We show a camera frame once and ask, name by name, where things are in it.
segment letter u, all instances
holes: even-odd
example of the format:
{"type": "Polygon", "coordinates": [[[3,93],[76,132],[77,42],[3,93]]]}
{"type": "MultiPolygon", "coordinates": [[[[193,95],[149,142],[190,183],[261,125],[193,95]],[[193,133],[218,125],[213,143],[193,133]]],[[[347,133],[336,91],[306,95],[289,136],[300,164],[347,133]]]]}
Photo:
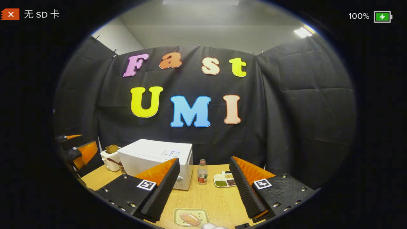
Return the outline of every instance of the letter u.
{"type": "Polygon", "coordinates": [[[158,102],[160,100],[160,92],[162,92],[162,87],[150,87],[151,92],[151,106],[149,109],[143,109],[141,107],[141,99],[143,93],[146,91],[145,88],[132,88],[131,93],[131,111],[133,114],[140,118],[150,118],[154,116],[158,111],[158,102]]]}

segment peach letter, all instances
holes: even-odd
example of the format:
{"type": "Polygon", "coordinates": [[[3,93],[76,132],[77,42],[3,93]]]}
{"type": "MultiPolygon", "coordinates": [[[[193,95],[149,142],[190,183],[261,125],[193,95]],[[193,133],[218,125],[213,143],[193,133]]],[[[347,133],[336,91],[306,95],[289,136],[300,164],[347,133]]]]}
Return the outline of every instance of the peach letter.
{"type": "Polygon", "coordinates": [[[242,71],[242,66],[246,66],[246,62],[243,62],[240,58],[234,58],[229,60],[229,63],[232,63],[232,72],[235,76],[246,76],[246,72],[242,71]]]}
{"type": "Polygon", "coordinates": [[[201,69],[205,74],[216,75],[221,71],[218,67],[219,60],[216,58],[206,57],[202,60],[202,64],[201,69]]]}
{"type": "Polygon", "coordinates": [[[129,57],[129,65],[127,66],[126,72],[123,74],[123,77],[134,76],[136,74],[135,68],[140,69],[143,64],[144,59],[148,59],[149,55],[142,54],[137,56],[129,57]]]}
{"type": "Polygon", "coordinates": [[[181,54],[180,53],[168,53],[162,57],[163,61],[160,63],[161,69],[178,68],[181,66],[181,54]]]}
{"type": "Polygon", "coordinates": [[[158,102],[160,100],[160,92],[162,92],[162,87],[150,87],[151,92],[151,106],[149,109],[143,109],[141,107],[141,98],[143,93],[146,91],[145,88],[132,88],[131,93],[131,111],[133,114],[140,118],[149,118],[154,116],[158,111],[158,102]]]}
{"type": "Polygon", "coordinates": [[[226,101],[226,124],[238,124],[240,118],[237,115],[237,101],[240,100],[238,95],[225,95],[223,99],[226,101]]]}

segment yellow letter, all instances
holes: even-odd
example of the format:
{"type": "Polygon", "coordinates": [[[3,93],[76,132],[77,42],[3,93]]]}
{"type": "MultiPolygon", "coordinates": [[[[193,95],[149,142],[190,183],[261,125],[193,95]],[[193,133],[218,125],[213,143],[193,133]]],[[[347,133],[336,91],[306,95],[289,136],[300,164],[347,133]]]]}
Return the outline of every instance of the yellow letter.
{"type": "Polygon", "coordinates": [[[246,62],[243,62],[240,58],[234,58],[229,60],[229,63],[232,63],[232,72],[235,76],[246,76],[246,72],[242,72],[242,66],[246,66],[246,62]]]}
{"type": "Polygon", "coordinates": [[[237,101],[240,100],[238,95],[225,95],[223,99],[226,101],[226,124],[238,124],[240,118],[237,116],[237,101]]]}
{"type": "Polygon", "coordinates": [[[181,66],[181,54],[180,53],[168,53],[162,57],[163,61],[160,63],[161,69],[178,68],[181,66]]]}
{"type": "Polygon", "coordinates": [[[205,74],[216,75],[221,71],[218,66],[219,60],[216,58],[206,57],[202,60],[202,64],[201,69],[205,74]]]}
{"type": "Polygon", "coordinates": [[[131,111],[133,114],[140,118],[149,118],[154,116],[158,111],[158,102],[160,100],[160,92],[162,92],[162,87],[150,87],[151,92],[151,106],[149,109],[143,109],[141,107],[141,98],[143,93],[146,91],[145,88],[132,88],[131,93],[131,111]]]}

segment plastic bottle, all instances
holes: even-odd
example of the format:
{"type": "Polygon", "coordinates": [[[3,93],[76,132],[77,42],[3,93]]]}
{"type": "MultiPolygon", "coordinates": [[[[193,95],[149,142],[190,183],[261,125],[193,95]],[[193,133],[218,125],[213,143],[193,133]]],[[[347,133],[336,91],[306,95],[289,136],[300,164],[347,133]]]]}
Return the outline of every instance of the plastic bottle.
{"type": "Polygon", "coordinates": [[[205,159],[201,159],[198,165],[198,184],[206,185],[208,182],[208,166],[206,165],[205,159]]]}

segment green beans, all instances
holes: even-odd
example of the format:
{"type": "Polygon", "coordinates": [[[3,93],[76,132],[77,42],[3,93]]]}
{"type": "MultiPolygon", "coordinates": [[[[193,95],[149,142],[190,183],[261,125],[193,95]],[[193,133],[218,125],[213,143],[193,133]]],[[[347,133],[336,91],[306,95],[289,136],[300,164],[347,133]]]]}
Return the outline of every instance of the green beans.
{"type": "Polygon", "coordinates": [[[215,181],[216,186],[225,187],[227,186],[225,181],[215,181]]]}

